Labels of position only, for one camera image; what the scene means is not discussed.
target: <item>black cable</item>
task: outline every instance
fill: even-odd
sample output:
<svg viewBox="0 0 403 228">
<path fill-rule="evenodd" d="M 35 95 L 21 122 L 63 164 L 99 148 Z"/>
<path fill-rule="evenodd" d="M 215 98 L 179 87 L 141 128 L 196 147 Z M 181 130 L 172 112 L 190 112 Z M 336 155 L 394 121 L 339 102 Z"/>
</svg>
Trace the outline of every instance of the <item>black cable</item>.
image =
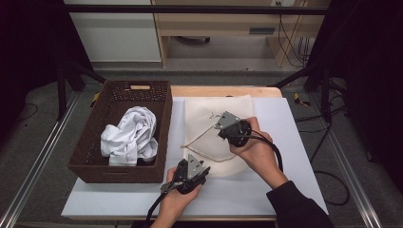
<svg viewBox="0 0 403 228">
<path fill-rule="evenodd" d="M 314 161 L 314 158 L 317 155 L 317 151 L 319 151 L 319 148 L 322 146 L 323 142 L 325 141 L 326 136 L 329 133 L 331 126 L 332 126 L 332 122 L 329 123 L 327 130 L 326 130 L 325 134 L 323 135 L 322 139 L 320 140 L 319 145 L 317 146 L 317 149 L 315 150 L 314 154 L 312 155 L 311 159 L 309 160 L 309 163 L 312 163 Z"/>
<path fill-rule="evenodd" d="M 172 177 L 171 182 L 169 183 L 168 187 L 166 189 L 172 189 L 172 185 L 175 184 L 174 180 L 177 179 L 177 175 L 178 172 L 174 173 L 174 177 Z M 149 227 L 150 221 L 151 221 L 151 216 L 152 213 L 154 212 L 155 208 L 158 206 L 158 204 L 163 200 L 163 198 L 166 197 L 166 195 L 168 195 L 169 192 L 161 192 L 160 196 L 155 200 L 155 202 L 152 204 L 152 206 L 150 207 L 150 209 L 148 210 L 148 214 L 147 217 L 145 218 L 145 224 L 144 227 Z"/>
<path fill-rule="evenodd" d="M 291 60 L 290 60 L 290 58 L 288 57 L 288 54 L 287 54 L 287 52 L 285 51 L 285 49 L 284 49 L 284 47 L 282 46 L 282 43 L 281 43 L 281 41 L 280 41 L 280 39 L 279 39 L 279 33 L 280 33 L 280 29 L 282 28 L 282 21 L 281 21 L 281 14 L 279 15 L 279 23 L 278 23 L 278 44 L 279 44 L 279 47 L 282 49 L 282 51 L 284 52 L 284 54 L 285 54 L 285 57 L 287 58 L 287 60 L 288 60 L 288 63 L 290 63 L 290 65 L 291 66 L 293 66 L 293 67 L 303 67 L 303 66 L 296 66 L 296 65 L 294 65 L 293 63 L 291 63 Z M 287 35 L 287 33 L 285 32 L 285 29 L 283 29 L 284 30 L 284 33 L 285 33 L 285 36 L 287 37 L 287 40 L 288 40 L 288 42 L 289 42 L 289 44 L 291 45 L 291 49 L 293 50 L 293 52 L 294 52 L 294 54 L 296 54 L 296 52 L 294 51 L 294 47 L 292 46 L 292 44 L 291 44 L 291 41 L 290 41 L 290 39 L 288 38 L 288 35 Z"/>
<path fill-rule="evenodd" d="M 342 109 L 344 109 L 346 107 L 347 107 L 346 105 L 342 105 L 342 106 L 336 108 L 335 110 L 331 111 L 330 113 L 334 114 L 334 113 L 336 113 L 336 112 L 338 112 L 338 111 L 340 111 L 340 110 L 342 110 Z"/>
<path fill-rule="evenodd" d="M 343 96 L 342 95 L 335 95 L 335 97 L 333 97 L 330 101 L 329 101 L 329 103 L 331 103 L 334 99 L 336 99 L 336 98 L 342 98 Z"/>
<path fill-rule="evenodd" d="M 148 214 L 145 219 L 145 227 L 149 227 L 151 225 L 150 220 L 151 220 L 152 213 L 154 212 L 154 210 L 158 206 L 158 204 L 160 204 L 160 202 L 163 200 L 163 198 L 166 197 L 166 195 L 168 195 L 168 193 L 161 193 L 160 196 L 157 198 L 157 200 L 155 200 L 155 202 L 152 204 L 152 206 L 148 210 Z"/>
<path fill-rule="evenodd" d="M 27 117 L 24 117 L 24 118 L 21 118 L 21 119 L 16 120 L 16 122 L 22 122 L 22 121 L 24 121 L 24 120 L 27 120 L 27 119 L 31 118 L 33 115 L 35 115 L 36 112 L 38 112 L 38 109 L 39 109 L 39 108 L 38 108 L 38 105 L 32 104 L 32 103 L 26 103 L 26 105 L 32 105 L 32 106 L 34 106 L 34 107 L 35 107 L 35 110 L 34 110 L 31 114 L 29 114 Z"/>
<path fill-rule="evenodd" d="M 327 130 L 327 129 L 328 129 L 328 127 L 325 127 L 325 128 L 319 129 L 319 130 L 313 130 L 313 131 L 299 130 L 298 132 L 300 132 L 300 133 L 317 133 L 317 132 L 324 131 L 324 130 Z"/>
<path fill-rule="evenodd" d="M 303 41 L 303 39 L 304 39 L 303 37 L 299 38 L 297 52 L 298 52 L 298 57 L 302 60 L 303 66 L 306 67 L 306 64 L 308 63 L 309 56 L 310 56 L 310 54 L 308 54 L 309 37 L 305 38 L 304 50 L 302 51 L 302 41 Z"/>
<path fill-rule="evenodd" d="M 254 140 L 259 140 L 262 141 L 264 143 L 267 143 L 275 152 L 276 154 L 276 158 L 278 160 L 278 168 L 279 170 L 281 170 L 281 172 L 283 172 L 283 167 L 282 167 L 282 157 L 281 154 L 279 153 L 278 148 L 272 143 L 270 142 L 266 137 L 264 137 L 262 134 L 260 134 L 259 132 L 252 130 L 253 132 L 257 133 L 258 135 L 260 135 L 260 137 L 257 136 L 251 136 L 251 135 L 227 135 L 227 138 L 248 138 L 248 139 L 254 139 Z"/>
<path fill-rule="evenodd" d="M 344 206 L 344 205 L 347 204 L 347 202 L 350 200 L 351 194 L 350 194 L 349 187 L 347 187 L 347 185 L 344 183 L 344 181 L 341 178 L 339 178 L 338 176 L 336 176 L 334 174 L 331 174 L 329 172 L 320 171 L 320 170 L 316 170 L 316 171 L 314 171 L 314 173 L 328 175 L 328 176 L 336 179 L 337 181 L 339 181 L 341 183 L 341 185 L 343 185 L 344 189 L 346 190 L 347 197 L 346 197 L 346 199 L 344 201 L 342 201 L 342 202 L 329 201 L 329 200 L 326 199 L 325 195 L 322 194 L 322 197 L 325 200 L 325 202 L 327 202 L 327 203 L 329 203 L 329 204 L 331 204 L 333 206 Z"/>
<path fill-rule="evenodd" d="M 300 118 L 296 118 L 294 119 L 295 122 L 305 122 L 305 121 L 311 121 L 317 118 L 322 117 L 322 115 L 317 115 L 317 116 L 310 116 L 310 117 L 300 117 Z"/>
</svg>

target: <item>white cloth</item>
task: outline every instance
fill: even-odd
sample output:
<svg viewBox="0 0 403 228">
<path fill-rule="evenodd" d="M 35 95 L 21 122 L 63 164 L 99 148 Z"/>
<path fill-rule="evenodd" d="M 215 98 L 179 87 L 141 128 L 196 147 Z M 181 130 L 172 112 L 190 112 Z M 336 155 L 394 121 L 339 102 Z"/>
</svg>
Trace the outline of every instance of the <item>white cloth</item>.
<svg viewBox="0 0 403 228">
<path fill-rule="evenodd" d="M 154 113 L 146 107 L 129 108 L 117 126 L 108 124 L 101 135 L 101 152 L 109 165 L 136 165 L 137 159 L 152 162 L 158 143 Z"/>
<path fill-rule="evenodd" d="M 248 167 L 246 162 L 229 151 L 227 140 L 213 127 L 220 115 L 228 111 L 241 119 L 254 116 L 252 98 L 192 97 L 184 100 L 185 142 L 183 157 L 191 153 L 204 166 L 210 166 L 210 177 L 225 177 Z"/>
</svg>

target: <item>person's right hand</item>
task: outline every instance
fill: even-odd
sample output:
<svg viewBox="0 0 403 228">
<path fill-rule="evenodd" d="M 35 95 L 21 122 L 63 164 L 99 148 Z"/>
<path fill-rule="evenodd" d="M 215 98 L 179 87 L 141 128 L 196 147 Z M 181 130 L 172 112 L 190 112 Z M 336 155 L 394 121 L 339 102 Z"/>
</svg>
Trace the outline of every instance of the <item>person's right hand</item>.
<svg viewBox="0 0 403 228">
<path fill-rule="evenodd" d="M 272 138 L 267 132 L 261 131 L 259 122 L 256 117 L 245 119 L 252 127 L 252 136 L 261 137 L 256 132 L 259 132 L 270 142 L 273 142 Z M 267 184 L 275 189 L 285 182 L 287 178 L 279 170 L 275 152 L 272 147 L 266 142 L 262 142 L 256 139 L 249 139 L 248 143 L 243 147 L 236 147 L 230 144 L 230 151 L 246 161 L 246 163 L 255 172 L 257 172 Z"/>
<path fill-rule="evenodd" d="M 166 182 L 172 181 L 176 168 L 168 169 Z M 181 216 L 186 206 L 194 200 L 202 189 L 202 185 L 198 185 L 188 194 L 181 194 L 177 189 L 173 189 L 166 195 L 160 204 L 160 213 L 157 219 L 151 225 L 151 228 L 169 228 L 172 227 L 176 220 Z"/>
</svg>

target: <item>wicker basket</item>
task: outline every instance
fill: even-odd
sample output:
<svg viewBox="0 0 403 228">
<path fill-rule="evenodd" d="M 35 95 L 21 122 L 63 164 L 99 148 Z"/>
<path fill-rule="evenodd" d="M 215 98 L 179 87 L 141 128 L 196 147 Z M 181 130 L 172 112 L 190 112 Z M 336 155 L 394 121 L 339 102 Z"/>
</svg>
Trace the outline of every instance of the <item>wicker basket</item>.
<svg viewBox="0 0 403 228">
<path fill-rule="evenodd" d="M 101 134 L 107 124 L 117 125 L 130 107 L 145 106 L 157 119 L 158 142 L 151 164 L 109 166 L 101 155 Z M 172 94 L 167 81 L 106 81 L 67 167 L 87 183 L 160 183 L 166 160 Z"/>
</svg>

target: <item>wall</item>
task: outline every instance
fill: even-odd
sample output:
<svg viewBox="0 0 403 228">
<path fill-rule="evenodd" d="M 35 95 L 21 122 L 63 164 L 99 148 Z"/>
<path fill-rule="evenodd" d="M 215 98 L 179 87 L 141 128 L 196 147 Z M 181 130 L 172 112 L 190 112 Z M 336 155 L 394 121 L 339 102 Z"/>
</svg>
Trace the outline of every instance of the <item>wall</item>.
<svg viewBox="0 0 403 228">
<path fill-rule="evenodd" d="M 150 5 L 149 0 L 65 0 L 66 4 Z M 151 13 L 71 13 L 91 62 L 160 62 Z"/>
</svg>

